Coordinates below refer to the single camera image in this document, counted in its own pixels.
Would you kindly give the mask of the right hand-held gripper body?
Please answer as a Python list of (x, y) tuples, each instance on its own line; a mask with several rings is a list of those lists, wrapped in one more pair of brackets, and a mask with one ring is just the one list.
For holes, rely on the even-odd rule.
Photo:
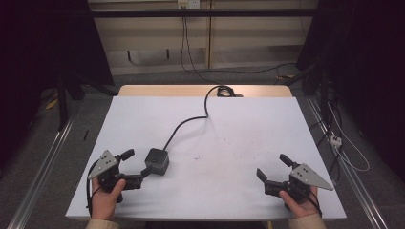
[(266, 195), (279, 197), (279, 192), (285, 191), (297, 202), (309, 198), (311, 186), (329, 191), (333, 190), (332, 185), (313, 171), (307, 164), (295, 166), (290, 172), (289, 180), (287, 181), (272, 181), (264, 176)]

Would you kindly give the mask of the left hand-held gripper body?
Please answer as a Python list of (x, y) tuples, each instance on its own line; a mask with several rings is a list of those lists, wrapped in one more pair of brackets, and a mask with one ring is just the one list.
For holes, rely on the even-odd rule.
[(119, 164), (123, 161), (120, 155), (114, 156), (109, 150), (105, 150), (97, 161), (91, 166), (87, 181), (87, 199), (91, 203), (90, 181), (96, 177), (104, 191), (111, 192), (121, 180), (126, 181), (124, 190), (141, 188), (143, 177), (141, 175), (124, 175), (119, 170)]

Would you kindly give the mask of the black cube device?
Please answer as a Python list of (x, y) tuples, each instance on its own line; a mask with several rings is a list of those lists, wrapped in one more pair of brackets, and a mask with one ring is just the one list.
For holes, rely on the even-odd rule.
[(164, 176), (169, 165), (169, 156), (164, 150), (152, 148), (144, 162), (152, 174)]

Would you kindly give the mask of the person's right hand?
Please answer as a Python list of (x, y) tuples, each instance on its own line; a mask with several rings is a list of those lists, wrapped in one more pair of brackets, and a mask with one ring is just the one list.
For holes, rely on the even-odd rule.
[(290, 209), (292, 214), (296, 218), (309, 216), (312, 214), (318, 214), (319, 211), (317, 207), (319, 206), (319, 202), (317, 200), (317, 193), (318, 190), (316, 187), (310, 187), (309, 198), (310, 200), (306, 200), (301, 203), (297, 203), (287, 192), (280, 191), (279, 196), (284, 201), (285, 205)]

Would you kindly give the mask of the person's left hand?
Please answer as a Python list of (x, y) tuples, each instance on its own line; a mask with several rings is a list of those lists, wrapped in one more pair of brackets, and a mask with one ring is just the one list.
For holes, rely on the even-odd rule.
[(124, 189), (126, 181), (121, 179), (108, 193), (105, 192), (95, 177), (92, 180), (92, 214), (91, 219), (112, 220), (115, 215), (117, 198)]

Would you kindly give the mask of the white board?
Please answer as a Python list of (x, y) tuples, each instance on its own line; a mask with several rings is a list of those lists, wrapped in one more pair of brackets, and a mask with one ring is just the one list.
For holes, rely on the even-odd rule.
[(290, 216), (257, 178), (285, 181), (285, 154), (323, 179), (329, 173), (293, 97), (118, 96), (113, 99), (89, 160), (129, 149), (124, 174), (144, 169), (152, 148), (165, 149), (164, 176), (126, 191), (119, 218), (135, 220), (273, 220)]

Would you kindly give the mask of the black metal stand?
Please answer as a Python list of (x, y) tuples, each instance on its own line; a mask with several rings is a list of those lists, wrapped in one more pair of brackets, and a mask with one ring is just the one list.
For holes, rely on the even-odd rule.
[(58, 130), (62, 131), (69, 120), (67, 94), (69, 94), (73, 100), (82, 100), (85, 93), (80, 86), (79, 80), (76, 77), (70, 76), (68, 73), (64, 72), (61, 72), (58, 75), (56, 79), (56, 88), (59, 102)]

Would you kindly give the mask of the dark curtain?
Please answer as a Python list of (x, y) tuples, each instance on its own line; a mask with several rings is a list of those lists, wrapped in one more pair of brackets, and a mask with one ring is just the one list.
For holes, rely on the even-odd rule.
[(44, 90), (114, 80), (89, 0), (0, 0), (0, 168), (16, 153)]
[(316, 8), (297, 68), (336, 38), (325, 61), (333, 85), (405, 182), (405, 0), (318, 0)]

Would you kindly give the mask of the black horizontal bar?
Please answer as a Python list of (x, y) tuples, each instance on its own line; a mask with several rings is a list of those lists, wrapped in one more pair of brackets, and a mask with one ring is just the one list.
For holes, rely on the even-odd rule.
[(313, 17), (316, 9), (93, 10), (96, 18), (124, 17)]

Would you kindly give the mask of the aluminium floor rail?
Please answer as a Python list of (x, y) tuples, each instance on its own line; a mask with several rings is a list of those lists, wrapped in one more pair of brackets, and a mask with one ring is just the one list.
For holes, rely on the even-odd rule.
[(57, 132), (50, 150), (46, 154), (46, 157), (41, 164), (39, 171), (36, 173), (28, 191), (18, 205), (7, 229), (24, 229), (27, 225), (32, 210), (42, 193), (48, 177), (51, 174), (53, 166), (63, 148), (70, 130), (72, 129), (74, 121), (75, 119), (73, 117), (69, 118), (64, 127)]
[[(315, 98), (308, 98), (307, 102), (314, 117), (317, 120), (316, 126), (320, 128), (320, 130), (326, 137), (326, 141), (330, 143), (330, 135), (333, 133), (333, 130), (328, 127), (327, 123), (322, 118), (320, 105), (317, 103)], [(354, 191), (355, 196), (359, 200), (363, 211), (370, 221), (372, 228), (388, 229), (388, 224), (385, 222), (378, 207), (375, 204), (375, 201), (373, 200), (370, 193), (367, 191), (365, 185), (358, 175), (358, 172), (363, 172), (363, 169), (355, 169), (342, 148), (337, 148), (336, 146), (332, 146), (331, 144), (330, 146), (333, 156), (337, 159), (340, 171), (346, 176), (349, 184)]]

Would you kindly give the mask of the white wall socket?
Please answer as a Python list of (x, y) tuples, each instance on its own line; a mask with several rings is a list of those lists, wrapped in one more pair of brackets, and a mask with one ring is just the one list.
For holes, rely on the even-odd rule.
[(200, 0), (177, 0), (179, 9), (196, 10), (201, 7)]

